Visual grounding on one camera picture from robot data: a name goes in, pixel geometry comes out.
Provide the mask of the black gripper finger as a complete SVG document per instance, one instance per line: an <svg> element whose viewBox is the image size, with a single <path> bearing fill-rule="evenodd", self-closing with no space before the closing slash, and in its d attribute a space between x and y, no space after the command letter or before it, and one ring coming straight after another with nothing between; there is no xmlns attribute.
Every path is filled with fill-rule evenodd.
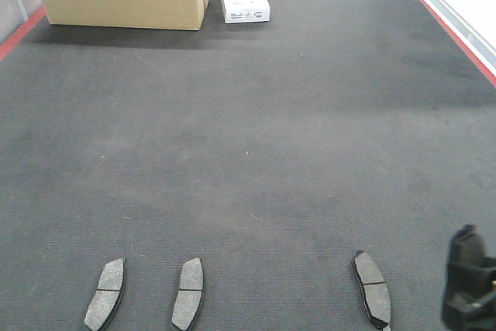
<svg viewBox="0 0 496 331"><path fill-rule="evenodd" d="M495 259L450 262L446 271L445 326L449 330L495 329Z"/></svg>

